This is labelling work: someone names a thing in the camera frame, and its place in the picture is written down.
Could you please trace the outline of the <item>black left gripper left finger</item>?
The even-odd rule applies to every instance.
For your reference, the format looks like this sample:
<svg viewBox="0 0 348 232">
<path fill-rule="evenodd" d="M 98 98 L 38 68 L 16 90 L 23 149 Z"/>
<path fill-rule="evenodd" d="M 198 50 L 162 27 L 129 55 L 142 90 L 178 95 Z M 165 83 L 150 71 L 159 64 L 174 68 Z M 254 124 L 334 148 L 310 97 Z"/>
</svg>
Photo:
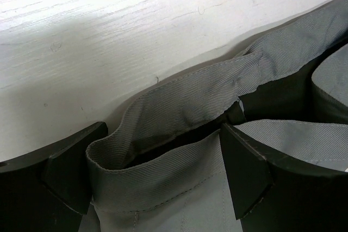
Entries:
<svg viewBox="0 0 348 232">
<path fill-rule="evenodd" d="M 1 231 L 78 231 L 91 201 L 87 146 L 106 137 L 96 122 L 1 162 Z"/>
</svg>

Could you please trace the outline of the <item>grey pleated skirt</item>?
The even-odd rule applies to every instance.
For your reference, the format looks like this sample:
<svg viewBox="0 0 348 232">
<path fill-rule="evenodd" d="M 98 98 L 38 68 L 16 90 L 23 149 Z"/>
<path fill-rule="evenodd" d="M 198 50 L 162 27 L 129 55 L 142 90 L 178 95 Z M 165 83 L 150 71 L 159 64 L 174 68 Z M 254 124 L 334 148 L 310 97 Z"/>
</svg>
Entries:
<svg viewBox="0 0 348 232">
<path fill-rule="evenodd" d="M 220 131 L 347 173 L 347 0 L 138 97 L 86 150 L 101 231 L 243 231 Z"/>
</svg>

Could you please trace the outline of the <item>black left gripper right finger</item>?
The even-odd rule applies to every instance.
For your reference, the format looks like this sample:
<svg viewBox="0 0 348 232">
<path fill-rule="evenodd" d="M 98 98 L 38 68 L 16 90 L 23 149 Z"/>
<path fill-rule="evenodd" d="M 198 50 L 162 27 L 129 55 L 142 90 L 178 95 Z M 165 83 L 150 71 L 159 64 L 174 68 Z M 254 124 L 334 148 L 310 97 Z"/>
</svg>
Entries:
<svg viewBox="0 0 348 232">
<path fill-rule="evenodd" d="M 220 143 L 243 231 L 347 231 L 347 173 L 306 163 L 225 124 Z"/>
</svg>

